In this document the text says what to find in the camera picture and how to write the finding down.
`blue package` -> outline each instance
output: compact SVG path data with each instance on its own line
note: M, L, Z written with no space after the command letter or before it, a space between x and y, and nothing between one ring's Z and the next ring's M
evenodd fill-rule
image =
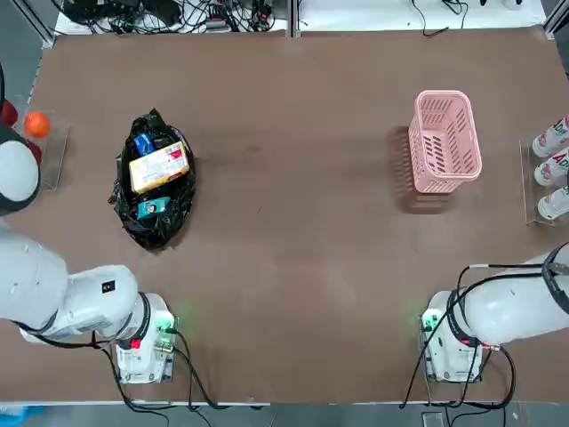
M139 136L134 137L134 143L136 144L136 149L139 151L141 156L146 156L154 151L154 145L152 141L145 133L141 133Z

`yellow box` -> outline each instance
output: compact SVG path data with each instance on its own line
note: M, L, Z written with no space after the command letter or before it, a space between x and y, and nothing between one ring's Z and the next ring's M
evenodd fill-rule
M182 141L137 158L129 164L132 191L142 194L187 173L188 158Z

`blue object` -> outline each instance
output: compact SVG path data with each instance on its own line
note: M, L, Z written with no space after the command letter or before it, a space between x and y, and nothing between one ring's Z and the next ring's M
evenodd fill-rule
M139 151L141 156L146 156L154 151L154 145L152 141L145 133L141 133L139 136L134 137L134 143L136 144L136 149Z
M22 407L19 415L0 415L0 426L20 425L29 415L43 412L43 407Z

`black plastic bag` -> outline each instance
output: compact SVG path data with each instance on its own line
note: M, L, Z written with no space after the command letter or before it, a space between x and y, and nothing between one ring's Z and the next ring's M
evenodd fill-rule
M145 133L156 149L182 141L188 157L189 171L173 181L151 189L143 194L132 191L129 163L140 157L134 137ZM160 113L152 109L149 114L132 122L131 132L123 152L116 158L116 179L110 204L115 204L115 212L123 222L124 229L142 247L152 250L165 246L186 221L196 192L196 166L194 154L175 127L167 125ZM165 210L149 217L138 219L138 205L148 200L169 197Z

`brown table surface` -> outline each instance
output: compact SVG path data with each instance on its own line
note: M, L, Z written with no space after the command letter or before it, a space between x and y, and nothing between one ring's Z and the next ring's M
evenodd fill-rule
M424 89L470 97L483 159L479 180L432 201L434 214L418 213L424 201L405 208L397 178ZM70 271L131 268L180 316L220 401L400 401L433 293L469 263L521 262L569 236L525 225L518 141L569 111L556 46L538 28L61 37L32 106L65 117L71 140L60 188L9 223ZM198 158L195 208L160 254L138 247L107 203L131 122L153 107ZM97 351L32 345L8 322L0 337L0 401L119 400ZM508 348L516 399L569 399L567 332ZM503 397L499 359L469 399ZM178 364L174 384L128 390L182 401L187 387ZM459 392L437 386L435 397ZM425 398L418 379L412 399Z

